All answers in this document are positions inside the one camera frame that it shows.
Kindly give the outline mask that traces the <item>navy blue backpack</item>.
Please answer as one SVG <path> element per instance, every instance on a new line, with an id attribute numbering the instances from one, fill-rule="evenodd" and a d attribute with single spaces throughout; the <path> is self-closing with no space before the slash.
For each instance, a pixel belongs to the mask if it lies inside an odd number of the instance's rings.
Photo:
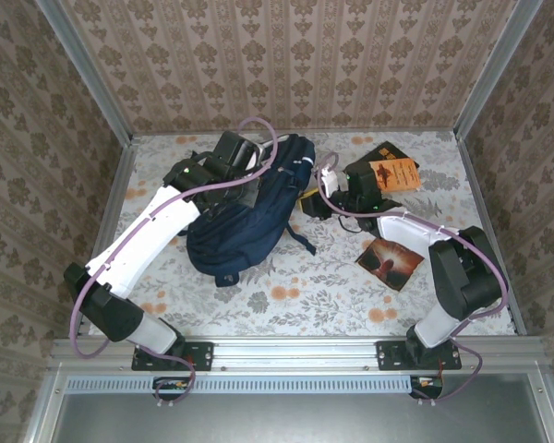
<path id="1" fill-rule="evenodd" d="M 289 220 L 307 188 L 316 160 L 315 145 L 296 134 L 278 143 L 277 158 L 256 186 L 252 207 L 229 202 L 190 223 L 182 232 L 195 269 L 215 279 L 218 287 L 239 282 L 239 273 L 260 264 L 288 232 L 307 252 L 317 248 L 297 234 Z"/>

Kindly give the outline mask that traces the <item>aluminium side frame rail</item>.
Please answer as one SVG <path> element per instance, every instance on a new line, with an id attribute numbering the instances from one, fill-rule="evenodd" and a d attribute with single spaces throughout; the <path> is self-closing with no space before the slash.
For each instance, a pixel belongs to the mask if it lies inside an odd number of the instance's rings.
<path id="1" fill-rule="evenodd" d="M 471 187 L 472 195 L 476 203 L 476 209 L 478 212 L 478 215 L 480 217 L 480 221 L 482 223 L 482 227 L 484 231 L 486 232 L 488 236 L 488 240 L 493 248 L 493 251 L 495 252 L 495 255 L 499 261 L 500 268 L 503 271 L 504 276 L 507 279 L 508 283 L 508 305 L 506 306 L 506 309 L 510 313 L 510 317 L 512 319 L 512 323 L 514 326 L 514 330 L 517 335 L 527 335 L 527 329 L 524 324 L 524 320 L 522 317 L 522 314 L 520 312 L 520 308 L 518 306 L 516 297 L 513 293 L 513 287 L 511 280 L 509 278 L 509 274 L 507 272 L 507 267 L 505 264 L 505 261 L 503 259 L 503 256 L 500 251 L 500 246 L 497 240 L 497 236 L 495 235 L 491 219 L 488 215 L 487 206 L 485 204 L 484 196 L 482 194 L 480 185 L 477 181 L 475 168 L 472 164 L 472 161 L 470 159 L 465 141 L 463 138 L 461 138 L 459 135 L 456 135 L 456 143 L 458 150 L 460 152 L 462 162 L 464 164 L 464 169 L 468 178 L 468 182 Z"/>
<path id="2" fill-rule="evenodd" d="M 115 239 L 115 231 L 133 173 L 136 155 L 137 145 L 134 143 L 123 149 L 121 153 L 90 259 L 100 255 Z"/>

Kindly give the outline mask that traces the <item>grey metal panel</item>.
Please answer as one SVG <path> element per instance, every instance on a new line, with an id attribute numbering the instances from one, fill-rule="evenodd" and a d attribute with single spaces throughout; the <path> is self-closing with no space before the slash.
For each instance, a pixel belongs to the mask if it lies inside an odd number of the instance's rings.
<path id="1" fill-rule="evenodd" d="M 529 382 L 480 376 L 436 405 L 385 394 L 66 397 L 54 443 L 548 443 Z"/>

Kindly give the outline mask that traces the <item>aluminium frame post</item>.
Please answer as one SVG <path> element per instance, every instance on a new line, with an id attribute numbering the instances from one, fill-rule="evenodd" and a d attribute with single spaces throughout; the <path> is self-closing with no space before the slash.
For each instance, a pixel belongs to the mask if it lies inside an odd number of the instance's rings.
<path id="1" fill-rule="evenodd" d="M 453 127 L 458 141 L 465 141 L 542 3 L 543 0 L 517 0 Z"/>
<path id="2" fill-rule="evenodd" d="M 116 105 L 113 94 L 105 85 L 96 62 L 90 56 L 84 41 L 82 41 L 61 2 L 59 0 L 36 0 L 36 2 L 84 81 L 91 97 L 97 103 L 115 137 L 124 149 L 128 148 L 131 145 L 132 131 L 129 129 L 121 110 Z"/>

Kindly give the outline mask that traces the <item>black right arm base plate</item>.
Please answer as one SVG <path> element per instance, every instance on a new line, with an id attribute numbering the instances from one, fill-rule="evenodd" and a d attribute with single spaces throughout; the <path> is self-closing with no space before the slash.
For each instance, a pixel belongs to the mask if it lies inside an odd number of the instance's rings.
<path id="1" fill-rule="evenodd" d="M 458 370 L 462 368 L 460 353 L 446 341 L 434 348 L 407 340 L 376 343 L 379 370 Z"/>

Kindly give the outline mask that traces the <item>orange cover book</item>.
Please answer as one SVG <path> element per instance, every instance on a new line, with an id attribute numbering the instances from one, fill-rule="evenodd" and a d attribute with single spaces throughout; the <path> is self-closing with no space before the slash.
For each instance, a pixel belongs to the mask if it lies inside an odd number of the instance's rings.
<path id="1" fill-rule="evenodd" d="M 375 173 L 378 188 L 383 192 L 404 192 L 421 187 L 416 163 L 410 158 L 368 163 Z"/>

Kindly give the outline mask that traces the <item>floral table cloth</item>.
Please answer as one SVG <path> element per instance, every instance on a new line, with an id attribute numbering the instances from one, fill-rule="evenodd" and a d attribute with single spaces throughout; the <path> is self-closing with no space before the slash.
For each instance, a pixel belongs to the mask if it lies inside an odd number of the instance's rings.
<path id="1" fill-rule="evenodd" d="M 419 166 L 421 187 L 394 199 L 425 220 L 463 229 L 479 225 L 475 200 L 449 130 L 424 132 L 316 132 L 307 137 L 322 159 L 334 151 L 345 166 L 390 141 Z M 371 243 L 352 219 L 326 221 L 295 211 L 295 233 L 317 248 L 311 255 L 284 233 L 269 256 L 219 288 L 197 271 L 186 242 L 173 239 L 137 281 L 130 300 L 189 336 L 403 335 L 434 305 L 427 261 L 399 292 L 355 262 Z"/>

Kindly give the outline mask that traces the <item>brown glowing cover book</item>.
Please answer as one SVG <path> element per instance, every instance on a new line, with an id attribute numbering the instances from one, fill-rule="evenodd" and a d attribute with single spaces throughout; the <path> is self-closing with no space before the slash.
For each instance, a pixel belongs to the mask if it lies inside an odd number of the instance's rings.
<path id="1" fill-rule="evenodd" d="M 401 291 L 424 261 L 416 252 L 396 242 L 377 238 L 355 261 L 394 291 Z"/>

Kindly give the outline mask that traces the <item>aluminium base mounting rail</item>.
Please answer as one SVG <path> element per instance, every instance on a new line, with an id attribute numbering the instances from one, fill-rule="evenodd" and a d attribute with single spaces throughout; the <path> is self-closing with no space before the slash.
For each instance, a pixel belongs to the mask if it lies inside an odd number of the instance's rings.
<path id="1" fill-rule="evenodd" d="M 394 337 L 191 337 L 213 344 L 213 374 L 374 373 L 380 347 Z M 524 373 L 548 364 L 541 340 L 529 336 L 465 336 L 458 343 L 479 353 L 484 374 Z M 57 340 L 47 370 L 69 373 L 128 371 L 134 346 L 112 343 L 93 359 L 77 357 L 67 340 Z"/>

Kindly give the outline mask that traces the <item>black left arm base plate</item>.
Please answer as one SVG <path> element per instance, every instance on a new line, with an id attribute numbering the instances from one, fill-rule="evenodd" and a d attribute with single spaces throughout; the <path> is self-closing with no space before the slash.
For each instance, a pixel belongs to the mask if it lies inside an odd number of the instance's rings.
<path id="1" fill-rule="evenodd" d="M 191 363 L 197 371 L 210 371 L 214 357 L 214 345 L 210 341 L 187 341 L 181 348 L 174 347 L 168 355 L 179 356 Z M 133 371 L 188 371 L 188 368 L 176 361 L 165 360 L 135 348 L 132 357 Z"/>

